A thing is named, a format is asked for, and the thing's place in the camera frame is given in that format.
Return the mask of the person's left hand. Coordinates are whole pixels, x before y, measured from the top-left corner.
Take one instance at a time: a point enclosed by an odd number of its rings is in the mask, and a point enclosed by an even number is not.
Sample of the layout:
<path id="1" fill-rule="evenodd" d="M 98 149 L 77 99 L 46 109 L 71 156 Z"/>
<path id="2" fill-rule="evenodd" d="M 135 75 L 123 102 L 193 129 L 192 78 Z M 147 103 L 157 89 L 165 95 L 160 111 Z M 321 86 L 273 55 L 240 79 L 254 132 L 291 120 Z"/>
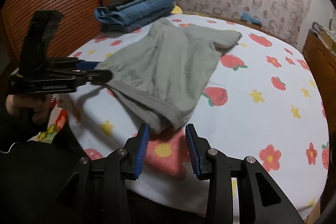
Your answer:
<path id="1" fill-rule="evenodd" d="M 28 118 L 29 121 L 42 123 L 49 116 L 50 102 L 50 95 L 36 98 L 11 94 L 6 98 L 6 111 L 11 116 Z"/>

